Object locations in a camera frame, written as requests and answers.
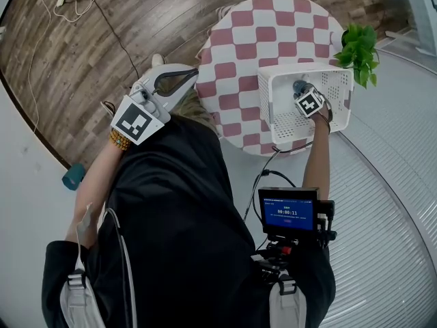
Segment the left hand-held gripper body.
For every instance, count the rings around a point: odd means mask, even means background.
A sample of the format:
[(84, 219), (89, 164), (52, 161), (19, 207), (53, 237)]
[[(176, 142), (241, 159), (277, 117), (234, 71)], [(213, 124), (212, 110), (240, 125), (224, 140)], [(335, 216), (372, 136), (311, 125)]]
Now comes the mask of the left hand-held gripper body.
[(110, 129), (139, 146), (164, 127), (171, 119), (168, 100), (158, 95), (158, 86), (151, 76), (141, 77), (133, 84), (115, 111)]

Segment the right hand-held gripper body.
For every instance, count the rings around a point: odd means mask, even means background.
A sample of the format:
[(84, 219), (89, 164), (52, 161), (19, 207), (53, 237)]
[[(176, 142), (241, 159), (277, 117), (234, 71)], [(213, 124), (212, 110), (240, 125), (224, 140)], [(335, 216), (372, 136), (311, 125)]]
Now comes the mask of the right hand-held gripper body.
[(315, 87), (294, 88), (294, 103), (298, 111), (310, 118), (324, 106), (324, 96)]

